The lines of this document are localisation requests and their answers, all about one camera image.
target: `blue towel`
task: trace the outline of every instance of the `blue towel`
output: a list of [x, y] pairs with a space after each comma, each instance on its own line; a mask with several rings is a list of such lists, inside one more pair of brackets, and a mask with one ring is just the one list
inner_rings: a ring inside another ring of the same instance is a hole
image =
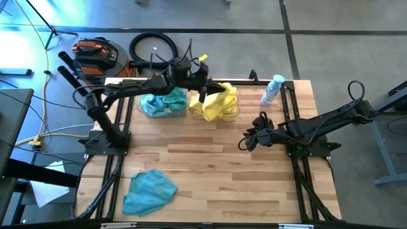
[[157, 211], [171, 202], [176, 191], [177, 186], [161, 172], [140, 172], [132, 177], [124, 196], [123, 214], [141, 217]]
[[175, 88], [168, 95], [143, 95], [140, 99], [142, 109], [151, 117], [171, 117], [174, 112], [186, 109], [186, 92]]

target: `wooden table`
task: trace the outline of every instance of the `wooden table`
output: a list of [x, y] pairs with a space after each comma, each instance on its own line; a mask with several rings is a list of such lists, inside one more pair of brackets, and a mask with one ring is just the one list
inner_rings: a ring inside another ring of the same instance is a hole
[[[111, 78], [107, 83], [120, 80]], [[316, 116], [311, 82], [297, 80], [294, 85], [300, 116]], [[258, 146], [251, 153], [237, 148], [242, 133], [252, 126], [251, 122], [260, 111], [266, 111], [275, 125], [284, 122], [281, 96], [277, 96], [271, 107], [261, 107], [259, 102], [265, 86], [237, 87], [240, 90], [240, 114], [231, 123], [194, 120], [189, 112], [182, 118], [147, 118], [138, 112], [137, 103], [134, 103], [130, 123], [132, 141], [121, 173], [115, 221], [301, 222], [293, 167], [285, 147]], [[112, 121], [115, 112], [116, 105], [108, 112]], [[321, 158], [309, 160], [315, 192], [333, 215], [340, 218], [327, 162]], [[78, 191], [78, 214], [99, 191], [105, 162], [106, 156], [95, 156], [85, 167]], [[178, 185], [173, 201], [145, 217], [123, 215], [123, 196], [127, 194], [130, 178], [149, 169], [158, 169]], [[105, 212], [109, 196], [110, 193], [107, 194]], [[308, 195], [305, 195], [305, 201], [311, 216]]]

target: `spray bottle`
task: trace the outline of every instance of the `spray bottle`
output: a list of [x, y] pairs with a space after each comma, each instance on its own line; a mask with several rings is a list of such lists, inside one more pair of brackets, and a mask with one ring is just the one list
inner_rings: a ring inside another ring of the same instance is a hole
[[270, 106], [275, 96], [279, 93], [281, 84], [285, 81], [286, 79], [281, 75], [273, 76], [273, 80], [267, 85], [267, 89], [260, 100], [261, 105]]

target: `concrete floor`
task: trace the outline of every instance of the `concrete floor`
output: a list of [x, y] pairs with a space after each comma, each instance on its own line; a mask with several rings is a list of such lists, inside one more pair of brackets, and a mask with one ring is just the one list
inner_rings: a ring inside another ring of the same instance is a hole
[[[19, 0], [19, 3], [35, 24], [42, 25], [25, 1]], [[37, 0], [34, 5], [53, 25], [71, 27], [284, 28], [278, 0], [233, 0], [230, 6], [224, 5], [222, 0], [150, 0], [143, 7], [130, 0], [116, 0], [114, 4], [108, 0]], [[85, 8], [83, 13], [78, 13], [78, 9]], [[291, 29], [296, 30], [407, 30], [407, 2], [402, 0], [286, 0], [286, 8]], [[12, 17], [0, 13], [0, 24], [28, 24], [13, 1], [9, 0], [4, 9]], [[31, 87], [36, 95], [41, 96], [45, 55], [32, 28], [21, 26], [21, 29], [18, 32], [0, 31], [1, 43], [10, 44], [3, 46], [2, 51], [7, 55], [2, 55], [0, 67], [29, 67], [35, 73], [30, 77], [8, 76], [2, 79], [19, 87]], [[43, 39], [48, 37], [48, 33], [40, 34]], [[55, 75], [48, 84], [47, 99], [75, 105], [71, 99], [71, 86], [56, 71], [59, 65], [63, 65], [57, 58], [59, 51], [70, 50], [81, 37], [96, 36], [104, 36], [127, 48], [136, 35], [82, 32], [78, 37], [60, 35], [54, 38], [48, 55], [50, 70]], [[192, 38], [193, 53], [206, 53], [209, 56], [206, 62], [213, 77], [247, 78], [250, 70], [255, 69], [260, 78], [270, 79], [274, 74], [283, 74], [293, 79], [283, 34], [167, 35], [174, 40], [180, 52], [185, 50], [189, 38]], [[347, 84], [351, 80], [360, 80], [365, 84], [365, 98], [372, 105], [378, 104], [386, 98], [390, 89], [406, 80], [406, 36], [293, 35], [293, 46], [300, 78], [312, 81], [321, 114], [350, 101]], [[137, 52], [147, 57], [153, 47], [164, 56], [169, 54], [167, 47], [156, 40], [145, 41], [137, 47]], [[41, 101], [33, 99], [32, 106], [42, 113]], [[83, 111], [52, 105], [47, 106], [47, 111], [50, 129], [91, 122]], [[393, 118], [396, 117], [380, 118], [379, 122], [386, 123]], [[37, 134], [40, 124], [36, 115], [29, 111], [19, 139]], [[70, 133], [85, 135], [88, 129], [74, 129]], [[397, 146], [389, 151], [398, 171], [407, 170], [407, 156], [396, 154], [405, 148], [405, 137], [393, 136], [384, 128], [381, 130], [386, 138], [394, 140], [392, 145]], [[373, 179], [386, 176], [387, 171], [370, 127], [348, 126], [328, 137], [331, 141], [342, 143], [342, 147], [333, 152], [331, 163], [343, 218], [351, 223], [407, 228], [407, 182], [383, 186], [373, 184]], [[53, 137], [48, 151], [83, 152], [83, 147], [74, 138]], [[31, 154], [15, 151], [13, 157], [29, 161]], [[75, 154], [75, 157], [80, 160], [81, 154]], [[71, 172], [75, 174], [78, 169], [72, 168]], [[67, 219], [69, 216], [70, 204], [50, 204], [40, 209], [35, 205], [28, 207], [23, 218], [26, 222], [40, 222]]]

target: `yellow towel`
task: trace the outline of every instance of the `yellow towel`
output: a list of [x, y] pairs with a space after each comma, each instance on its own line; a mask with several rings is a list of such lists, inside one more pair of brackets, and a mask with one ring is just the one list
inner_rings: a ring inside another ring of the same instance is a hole
[[230, 83], [222, 83], [224, 92], [208, 95], [203, 104], [199, 102], [199, 94], [192, 96], [190, 108], [193, 113], [202, 115], [207, 121], [216, 117], [229, 117], [237, 112], [237, 89]]

